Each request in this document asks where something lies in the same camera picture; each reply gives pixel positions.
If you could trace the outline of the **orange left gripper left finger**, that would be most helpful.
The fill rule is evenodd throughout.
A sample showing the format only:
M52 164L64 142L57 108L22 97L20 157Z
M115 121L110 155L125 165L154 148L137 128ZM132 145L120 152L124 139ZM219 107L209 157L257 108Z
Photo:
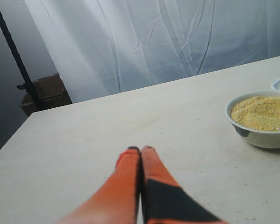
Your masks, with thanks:
M139 204L140 150L120 154L114 172L98 191L58 224L135 224Z

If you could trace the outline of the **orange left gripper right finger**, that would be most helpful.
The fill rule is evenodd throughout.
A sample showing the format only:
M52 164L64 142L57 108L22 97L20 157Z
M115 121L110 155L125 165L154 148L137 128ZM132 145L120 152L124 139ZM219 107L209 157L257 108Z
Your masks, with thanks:
M155 148L141 151L144 188L142 212L146 224L225 224L192 199L168 172Z

